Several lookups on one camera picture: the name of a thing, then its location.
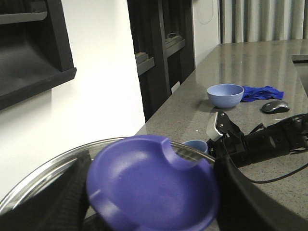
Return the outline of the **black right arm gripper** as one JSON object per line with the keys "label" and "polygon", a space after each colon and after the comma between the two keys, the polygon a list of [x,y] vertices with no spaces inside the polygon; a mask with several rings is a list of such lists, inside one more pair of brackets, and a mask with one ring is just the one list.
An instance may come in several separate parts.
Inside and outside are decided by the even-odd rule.
{"label": "black right arm gripper", "polygon": [[307,220],[267,196],[235,167],[248,165],[248,153],[244,134],[225,112],[210,116],[206,133],[208,154],[216,159],[214,172],[220,194],[216,220],[221,231],[308,229]]}

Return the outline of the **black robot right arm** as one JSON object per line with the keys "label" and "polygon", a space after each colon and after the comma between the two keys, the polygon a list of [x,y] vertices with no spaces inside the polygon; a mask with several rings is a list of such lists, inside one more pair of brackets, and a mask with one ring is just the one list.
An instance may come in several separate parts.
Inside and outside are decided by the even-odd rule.
{"label": "black robot right arm", "polygon": [[308,149],[308,116],[299,114],[244,135],[223,111],[210,116],[206,133],[220,190],[222,231],[305,231],[306,219],[267,196],[241,167]]}

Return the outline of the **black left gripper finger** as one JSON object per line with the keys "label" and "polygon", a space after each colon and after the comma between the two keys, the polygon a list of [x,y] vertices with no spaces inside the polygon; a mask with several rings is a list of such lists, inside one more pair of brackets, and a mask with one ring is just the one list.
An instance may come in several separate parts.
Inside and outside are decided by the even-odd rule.
{"label": "black left gripper finger", "polygon": [[57,180],[0,217],[2,231],[79,231],[89,207],[88,154],[78,158]]}

